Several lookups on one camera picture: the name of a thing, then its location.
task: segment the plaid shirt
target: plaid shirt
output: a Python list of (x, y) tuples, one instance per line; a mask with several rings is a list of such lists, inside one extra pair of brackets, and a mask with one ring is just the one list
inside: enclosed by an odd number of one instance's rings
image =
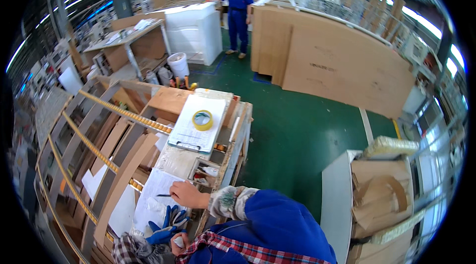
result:
[(111, 255), (116, 264), (172, 264), (175, 259), (168, 243), (151, 245), (128, 233), (114, 239)]
[(192, 254), (199, 249), (200, 245), (211, 245), (219, 250), (227, 252), (232, 248), (239, 252), (249, 263), (253, 264), (298, 264), (298, 263), (317, 263), (330, 264), (327, 261), (319, 260), (309, 256), (296, 255), (293, 253), (270, 250), (264, 247), (236, 241), (224, 236), (220, 236), (211, 231), (200, 234), (190, 247), (178, 255), (176, 264), (186, 264), (192, 257)]

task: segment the red plaid fabric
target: red plaid fabric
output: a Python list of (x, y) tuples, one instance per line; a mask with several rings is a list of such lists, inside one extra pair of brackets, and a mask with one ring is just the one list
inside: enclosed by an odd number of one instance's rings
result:
[(211, 245), (217, 249), (227, 252), (232, 248), (239, 252), (250, 263), (265, 264), (299, 264), (299, 263), (317, 263), (330, 264), (327, 261), (319, 260), (309, 256), (296, 255), (281, 251), (270, 250), (264, 247), (236, 241), (224, 236), (217, 235), (211, 231), (206, 231), (195, 238), (190, 247), (178, 255), (175, 260), (176, 264), (186, 264), (190, 260), (192, 254), (199, 249), (201, 244)]

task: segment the white floor line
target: white floor line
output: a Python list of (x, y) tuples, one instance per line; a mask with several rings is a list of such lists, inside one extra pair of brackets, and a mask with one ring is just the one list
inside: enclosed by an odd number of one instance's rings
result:
[(359, 108), (360, 116), (362, 117), (362, 122), (364, 123), (365, 135), (367, 136), (368, 145), (371, 145), (374, 142), (374, 136), (372, 135), (372, 128), (370, 127), (370, 122), (368, 121), (367, 112), (364, 108)]

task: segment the blue work pants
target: blue work pants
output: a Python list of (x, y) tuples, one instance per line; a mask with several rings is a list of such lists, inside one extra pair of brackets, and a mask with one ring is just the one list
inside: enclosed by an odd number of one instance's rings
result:
[(241, 41), (240, 52), (247, 53), (248, 49), (248, 25), (246, 24), (246, 10), (237, 10), (229, 8), (228, 27), (230, 34), (230, 49), (237, 49), (237, 34)]

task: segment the blue work uniform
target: blue work uniform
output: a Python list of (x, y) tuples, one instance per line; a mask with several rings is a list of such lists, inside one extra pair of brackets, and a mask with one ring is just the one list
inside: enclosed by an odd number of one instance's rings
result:
[(228, 27), (230, 34), (230, 49), (237, 49), (237, 34), (241, 41), (240, 51), (247, 52), (248, 25), (246, 24), (246, 7), (253, 4), (253, 0), (228, 0)]
[[(336, 264), (334, 249), (308, 209), (273, 190), (259, 190), (245, 204), (246, 221), (213, 225), (210, 231), (275, 251), (305, 255)], [(195, 251), (189, 264), (247, 264), (234, 249), (207, 245)]]

